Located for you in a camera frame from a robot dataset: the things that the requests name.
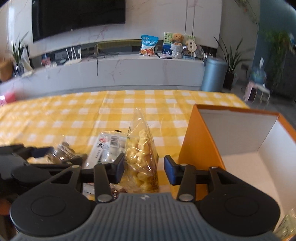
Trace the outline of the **blue metal trash bin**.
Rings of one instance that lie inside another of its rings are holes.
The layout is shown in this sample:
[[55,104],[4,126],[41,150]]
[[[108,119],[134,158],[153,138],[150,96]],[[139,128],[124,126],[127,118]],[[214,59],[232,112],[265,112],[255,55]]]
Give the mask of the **blue metal trash bin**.
[[204,76],[201,90],[205,92],[221,92],[227,71],[227,63],[214,57],[208,57],[204,60]]

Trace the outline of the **orange cardboard box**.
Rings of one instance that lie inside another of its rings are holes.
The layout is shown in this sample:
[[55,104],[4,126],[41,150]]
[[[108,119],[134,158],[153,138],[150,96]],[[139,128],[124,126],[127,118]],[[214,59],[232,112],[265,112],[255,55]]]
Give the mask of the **orange cardboard box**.
[[277,240],[295,208],[295,130],[280,114],[196,104],[177,164],[220,167],[234,181],[197,184],[195,201],[173,201],[184,240]]

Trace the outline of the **blue water jug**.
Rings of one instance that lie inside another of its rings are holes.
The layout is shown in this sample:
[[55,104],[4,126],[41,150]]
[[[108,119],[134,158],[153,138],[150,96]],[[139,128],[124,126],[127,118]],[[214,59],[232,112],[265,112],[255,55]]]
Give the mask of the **blue water jug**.
[[264,59],[261,57],[259,65],[252,68],[250,79],[256,84],[264,85],[266,81],[266,72],[264,71]]

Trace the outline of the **green plant glass vase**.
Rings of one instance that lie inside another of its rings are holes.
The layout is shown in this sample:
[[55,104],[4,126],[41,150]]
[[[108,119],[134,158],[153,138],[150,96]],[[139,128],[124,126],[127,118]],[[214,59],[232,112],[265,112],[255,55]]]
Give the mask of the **green plant glass vase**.
[[23,51],[26,48],[26,44],[23,43],[25,37],[28,35],[28,32],[26,32],[21,39],[18,39],[17,41],[12,41],[12,56],[15,63],[15,73],[16,76],[21,76],[24,74],[25,70],[22,64],[22,56]]

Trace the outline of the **potted long-leaf plant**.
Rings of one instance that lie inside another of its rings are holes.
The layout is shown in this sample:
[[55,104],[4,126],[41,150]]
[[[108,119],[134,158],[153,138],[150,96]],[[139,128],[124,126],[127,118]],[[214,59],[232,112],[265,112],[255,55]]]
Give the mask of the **potted long-leaf plant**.
[[230,45],[229,49],[226,47],[226,44],[221,37],[219,37],[219,39],[214,37],[214,39],[217,42],[218,47],[222,50],[224,60],[227,63],[227,71],[224,78],[223,88],[227,90],[231,90],[233,80],[235,77],[236,67],[238,66],[238,64],[242,62],[251,61],[250,58],[245,58],[244,54],[251,52],[253,48],[240,51],[239,48],[243,42],[243,38],[241,38],[241,40],[239,41],[234,51],[232,50],[232,45]]

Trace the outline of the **yellow green snack packet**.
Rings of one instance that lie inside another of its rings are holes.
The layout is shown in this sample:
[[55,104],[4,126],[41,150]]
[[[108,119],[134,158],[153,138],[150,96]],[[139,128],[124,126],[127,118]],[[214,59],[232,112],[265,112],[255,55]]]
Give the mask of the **yellow green snack packet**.
[[294,209],[291,209],[288,214],[284,216],[273,233],[283,241],[294,241],[296,239],[296,215]]

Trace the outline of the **white small stool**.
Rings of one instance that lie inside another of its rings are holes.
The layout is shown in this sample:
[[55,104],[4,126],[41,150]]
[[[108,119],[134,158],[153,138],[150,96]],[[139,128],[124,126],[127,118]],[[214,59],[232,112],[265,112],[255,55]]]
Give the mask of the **white small stool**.
[[264,86],[260,84],[256,84],[257,87],[257,94],[255,98],[259,98],[259,102],[266,102],[269,103],[270,99],[270,91]]

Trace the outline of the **yellow puffed snack bag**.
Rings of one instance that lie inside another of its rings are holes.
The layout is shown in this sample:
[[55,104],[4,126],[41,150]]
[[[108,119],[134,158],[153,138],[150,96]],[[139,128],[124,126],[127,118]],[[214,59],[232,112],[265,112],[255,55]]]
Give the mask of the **yellow puffed snack bag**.
[[159,156],[142,111],[134,110],[125,142],[125,173],[132,192],[151,193],[159,189]]

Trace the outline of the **green white book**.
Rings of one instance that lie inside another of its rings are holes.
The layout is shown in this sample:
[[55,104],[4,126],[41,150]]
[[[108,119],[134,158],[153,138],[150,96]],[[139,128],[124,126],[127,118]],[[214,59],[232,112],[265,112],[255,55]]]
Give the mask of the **green white book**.
[[181,33],[164,32],[164,44],[171,44],[171,43],[177,42],[185,45],[188,40],[195,41],[196,37],[191,35],[181,34]]

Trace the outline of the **white marble tv cabinet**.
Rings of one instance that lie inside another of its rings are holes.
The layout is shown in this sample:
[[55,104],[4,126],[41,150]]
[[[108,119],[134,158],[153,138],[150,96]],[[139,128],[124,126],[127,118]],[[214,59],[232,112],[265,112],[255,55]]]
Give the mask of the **white marble tv cabinet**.
[[110,55],[36,69],[30,76],[2,83],[1,94],[13,92],[17,99],[31,99],[104,90],[198,90],[204,69],[200,60]]

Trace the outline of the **white red snack packet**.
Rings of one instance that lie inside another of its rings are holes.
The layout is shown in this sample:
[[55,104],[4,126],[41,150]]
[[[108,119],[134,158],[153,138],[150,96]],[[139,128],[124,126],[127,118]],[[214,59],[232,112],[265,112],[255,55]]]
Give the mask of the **white red snack packet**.
[[82,168],[113,163],[121,153],[125,153],[126,140],[127,134],[118,130],[100,132]]

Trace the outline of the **dark brown snack packet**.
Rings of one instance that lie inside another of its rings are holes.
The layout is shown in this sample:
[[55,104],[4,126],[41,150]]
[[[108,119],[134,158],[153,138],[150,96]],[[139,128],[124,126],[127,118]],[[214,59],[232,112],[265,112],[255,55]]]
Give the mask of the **dark brown snack packet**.
[[76,159],[77,155],[67,142],[62,142],[55,149],[49,151],[47,157],[53,164],[62,164]]

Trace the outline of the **brown teddy bear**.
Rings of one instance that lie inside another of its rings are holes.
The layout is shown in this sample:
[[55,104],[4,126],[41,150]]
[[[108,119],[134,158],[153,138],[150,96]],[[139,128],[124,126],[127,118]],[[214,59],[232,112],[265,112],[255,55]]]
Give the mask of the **brown teddy bear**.
[[175,33],[175,34],[173,34],[170,42],[174,45],[182,45],[183,40],[184,40],[184,36],[182,34]]

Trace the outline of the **white wifi router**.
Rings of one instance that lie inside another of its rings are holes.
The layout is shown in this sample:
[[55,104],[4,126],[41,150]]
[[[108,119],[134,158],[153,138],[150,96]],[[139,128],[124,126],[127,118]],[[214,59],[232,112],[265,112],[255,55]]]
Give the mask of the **white wifi router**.
[[76,63],[80,63],[82,61],[82,54],[81,54],[81,46],[80,48],[67,48],[66,53],[67,53],[67,61],[65,62],[64,65],[72,65]]

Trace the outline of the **yellow white checkered tablecloth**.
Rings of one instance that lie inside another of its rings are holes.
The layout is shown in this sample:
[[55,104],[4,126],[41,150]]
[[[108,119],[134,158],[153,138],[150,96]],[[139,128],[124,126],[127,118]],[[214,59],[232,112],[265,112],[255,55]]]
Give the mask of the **yellow white checkered tablecloth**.
[[1,145],[55,146],[66,141],[89,153],[102,131],[127,132],[139,108],[160,158],[177,158],[193,105],[245,108],[234,94],[181,90],[126,90],[64,94],[1,107]]

